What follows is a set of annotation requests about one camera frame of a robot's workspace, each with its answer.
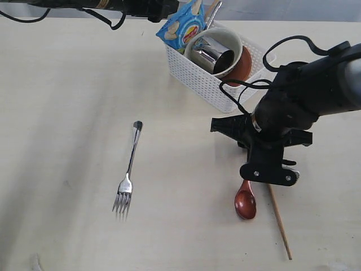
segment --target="table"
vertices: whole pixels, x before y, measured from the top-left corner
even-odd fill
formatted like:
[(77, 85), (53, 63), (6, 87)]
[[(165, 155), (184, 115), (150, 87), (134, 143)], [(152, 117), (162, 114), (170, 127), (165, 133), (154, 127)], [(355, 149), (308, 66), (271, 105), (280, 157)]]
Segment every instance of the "table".
[[(264, 47), (294, 34), (326, 49), (361, 41), (361, 23), (222, 23)], [(236, 216), (245, 153), (210, 133), (224, 115), (169, 75), (161, 26), (0, 19), (0, 270), (29, 270), (36, 252), (45, 271), (360, 270), (361, 113), (322, 117), (312, 146), (285, 152), (301, 171), (274, 187), (288, 261), (266, 185), (253, 185), (256, 218)], [(301, 41), (276, 53), (276, 65), (316, 59)], [(136, 120), (134, 195), (120, 222), (111, 207)]]

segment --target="fork handle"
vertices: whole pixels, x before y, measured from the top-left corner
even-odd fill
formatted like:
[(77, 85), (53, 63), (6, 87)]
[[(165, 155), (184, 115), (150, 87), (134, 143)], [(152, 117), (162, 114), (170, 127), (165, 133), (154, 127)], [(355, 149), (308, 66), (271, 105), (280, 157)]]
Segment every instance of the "fork handle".
[(142, 128), (143, 128), (143, 123), (141, 121), (136, 121), (133, 124), (133, 148), (131, 149), (128, 170), (126, 171), (126, 173), (128, 174), (129, 177), (130, 177), (130, 173), (131, 173), (131, 167), (133, 166), (135, 149), (137, 148), (137, 144), (138, 144), (138, 140), (139, 140), (139, 136), (140, 136), (140, 132), (142, 131)]

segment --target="red spoon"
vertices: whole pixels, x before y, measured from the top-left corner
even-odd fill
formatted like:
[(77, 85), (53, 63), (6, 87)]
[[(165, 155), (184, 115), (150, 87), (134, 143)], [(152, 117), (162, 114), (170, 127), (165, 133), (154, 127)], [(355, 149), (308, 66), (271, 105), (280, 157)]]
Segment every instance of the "red spoon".
[(243, 180), (235, 196), (235, 208), (237, 214), (243, 219), (253, 219), (256, 216), (256, 200), (250, 185), (250, 181)]

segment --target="blue snack package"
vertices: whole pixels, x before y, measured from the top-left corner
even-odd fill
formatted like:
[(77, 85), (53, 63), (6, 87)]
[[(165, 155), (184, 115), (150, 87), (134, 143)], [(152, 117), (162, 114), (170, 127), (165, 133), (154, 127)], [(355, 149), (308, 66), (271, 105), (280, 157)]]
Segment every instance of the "blue snack package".
[(202, 0), (190, 0), (163, 25), (156, 36), (182, 54), (187, 43), (205, 26)]

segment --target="biscuit package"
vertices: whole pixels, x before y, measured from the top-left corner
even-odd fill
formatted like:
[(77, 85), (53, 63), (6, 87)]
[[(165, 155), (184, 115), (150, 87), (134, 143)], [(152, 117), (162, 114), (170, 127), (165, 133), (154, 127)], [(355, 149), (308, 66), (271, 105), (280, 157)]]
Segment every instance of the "biscuit package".
[(163, 25), (156, 36), (182, 54), (187, 43), (204, 28), (202, 0), (190, 0)]

